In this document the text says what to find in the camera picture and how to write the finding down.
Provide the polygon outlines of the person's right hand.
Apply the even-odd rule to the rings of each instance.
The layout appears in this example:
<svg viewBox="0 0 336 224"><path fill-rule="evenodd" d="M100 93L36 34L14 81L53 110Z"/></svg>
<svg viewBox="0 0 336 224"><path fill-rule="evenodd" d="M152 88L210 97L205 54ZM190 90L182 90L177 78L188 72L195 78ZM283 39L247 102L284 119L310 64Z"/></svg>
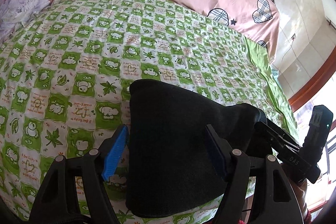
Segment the person's right hand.
<svg viewBox="0 0 336 224"><path fill-rule="evenodd" d="M311 213L307 208L307 204L305 201L306 192L307 192L307 180L304 180L302 183L296 184L291 178L290 178L290 169L285 163L281 163L281 167L283 171L285 172L291 187L295 193L296 199L299 204L299 208L301 210L303 223L311 223Z"/></svg>

